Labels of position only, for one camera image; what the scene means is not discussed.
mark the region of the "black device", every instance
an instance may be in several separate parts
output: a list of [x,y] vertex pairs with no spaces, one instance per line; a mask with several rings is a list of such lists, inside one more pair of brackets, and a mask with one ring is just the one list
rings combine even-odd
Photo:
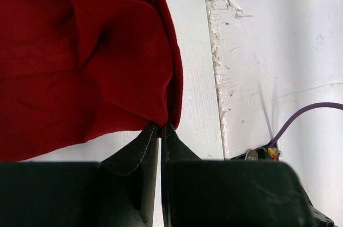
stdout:
[[201,160],[153,123],[103,162],[0,163],[0,226],[151,227],[159,137],[165,227],[334,226],[264,148],[257,161]]

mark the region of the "cloth fold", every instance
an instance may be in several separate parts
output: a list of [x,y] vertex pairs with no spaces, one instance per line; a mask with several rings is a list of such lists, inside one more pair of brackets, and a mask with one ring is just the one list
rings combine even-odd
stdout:
[[182,65],[165,0],[0,5],[0,160],[149,122],[177,127]]

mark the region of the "black cable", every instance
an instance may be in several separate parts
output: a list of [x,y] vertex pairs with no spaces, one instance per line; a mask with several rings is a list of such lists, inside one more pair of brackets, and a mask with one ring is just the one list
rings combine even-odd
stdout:
[[283,125],[283,127],[280,129],[278,134],[268,143],[268,147],[272,147],[275,145],[275,143],[278,142],[278,140],[281,138],[283,133],[286,131],[286,129],[290,126],[290,124],[301,114],[315,108],[336,108],[343,110],[343,104],[340,103],[333,103],[333,102],[320,102],[320,103],[314,103],[311,105],[307,105],[306,107],[303,107],[302,109],[299,109],[297,112],[295,112],[289,120]]

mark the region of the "wire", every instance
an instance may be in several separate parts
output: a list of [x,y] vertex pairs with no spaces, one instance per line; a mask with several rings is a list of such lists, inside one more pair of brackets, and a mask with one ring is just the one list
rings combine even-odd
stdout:
[[306,107],[303,107],[302,109],[299,109],[297,112],[295,112],[289,120],[283,125],[283,127],[280,129],[278,134],[267,144],[268,147],[272,147],[275,145],[275,143],[278,142],[278,140],[281,138],[283,133],[287,130],[287,128],[290,126],[290,124],[301,114],[315,109],[315,108],[335,108],[343,110],[343,104],[340,103],[333,103],[333,102],[320,102],[320,103],[314,103],[311,105],[307,105]]

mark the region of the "red cloth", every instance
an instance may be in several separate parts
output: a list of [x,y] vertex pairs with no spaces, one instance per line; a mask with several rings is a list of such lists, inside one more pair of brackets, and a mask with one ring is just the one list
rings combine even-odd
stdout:
[[182,66],[165,0],[0,5],[0,160],[178,125]]

